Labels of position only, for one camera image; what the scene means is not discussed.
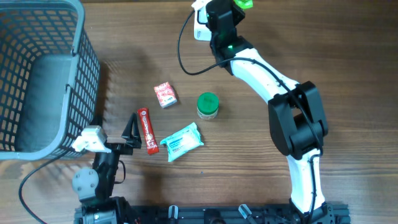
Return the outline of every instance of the red and white packet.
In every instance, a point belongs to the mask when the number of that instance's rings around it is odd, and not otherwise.
[[[162,108],[177,102],[177,97],[175,97],[173,87],[169,84],[169,82],[155,86],[154,90]]]
[[[156,144],[154,130],[149,119],[148,108],[138,109],[138,114],[141,119],[141,126],[144,132],[145,141],[147,143],[147,152],[149,155],[153,155],[159,152],[159,147]]]

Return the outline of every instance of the white and teal candy wrapper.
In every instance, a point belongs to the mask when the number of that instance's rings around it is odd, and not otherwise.
[[[189,150],[204,145],[204,143],[200,141],[200,133],[197,130],[197,124],[195,124],[195,122],[163,139],[160,144],[167,145],[169,162],[174,161]]]

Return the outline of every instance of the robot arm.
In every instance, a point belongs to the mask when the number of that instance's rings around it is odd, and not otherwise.
[[[216,61],[230,60],[221,64],[221,67],[227,69],[231,75],[245,81],[269,105],[272,140],[278,150],[287,156],[289,163],[292,181],[291,203],[300,219],[303,222],[308,220],[308,217],[312,216],[310,211],[313,195],[316,195],[313,211],[325,202],[320,185],[319,157],[314,155],[321,154],[317,148],[317,141],[323,144],[323,137],[328,132],[328,126],[315,85],[311,82],[299,84],[283,76],[270,66],[248,41],[237,36],[235,27],[245,15],[232,0],[198,0],[193,7],[196,10],[195,33],[197,34],[198,27],[201,33],[206,33],[203,31],[203,26],[197,26],[197,23],[207,21],[206,27],[211,32],[210,47]],[[252,59],[257,63],[242,58]],[[292,109],[297,106],[292,100],[292,95],[299,99],[304,109],[302,114],[297,116],[293,116],[292,113]],[[311,124],[304,119],[303,113],[309,117]],[[316,219],[317,213],[314,212],[312,221]]]

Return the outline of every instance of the basket bottom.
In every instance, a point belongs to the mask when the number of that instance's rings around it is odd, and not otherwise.
[[[56,138],[71,62],[71,55],[44,55],[34,62],[16,136],[16,151],[36,152]]]

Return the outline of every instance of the wooden table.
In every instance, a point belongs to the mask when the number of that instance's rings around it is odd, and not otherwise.
[[[353,223],[398,219],[398,18],[391,1],[255,1],[239,34],[290,78],[311,80],[320,90],[329,135],[322,157],[322,190],[330,202],[347,203]],[[176,43],[189,2],[85,4],[85,29],[101,61],[98,112],[110,141],[130,114],[150,109],[157,141],[196,122],[205,143],[167,162],[167,151],[148,156],[146,145],[122,156],[127,179],[114,188],[133,205],[239,205],[287,203],[291,193],[286,158],[269,136],[267,105],[244,82],[216,68],[195,77],[180,69]],[[214,63],[207,42],[182,38],[190,71]],[[162,109],[153,87],[170,82],[177,105]],[[220,98],[213,121],[196,115],[206,91]],[[29,179],[28,205],[50,223],[70,223],[79,206],[73,174],[93,155],[56,162]],[[34,222],[17,188],[39,162],[0,163],[0,220]]]

